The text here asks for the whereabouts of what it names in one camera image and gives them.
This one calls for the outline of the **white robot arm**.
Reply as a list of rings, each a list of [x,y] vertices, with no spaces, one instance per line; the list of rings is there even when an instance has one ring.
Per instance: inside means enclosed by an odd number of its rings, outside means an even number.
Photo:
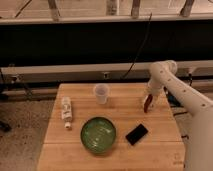
[[[151,77],[142,102],[144,112],[166,87],[192,115],[184,171],[213,171],[213,100],[178,79],[173,60],[153,62],[149,71]]]

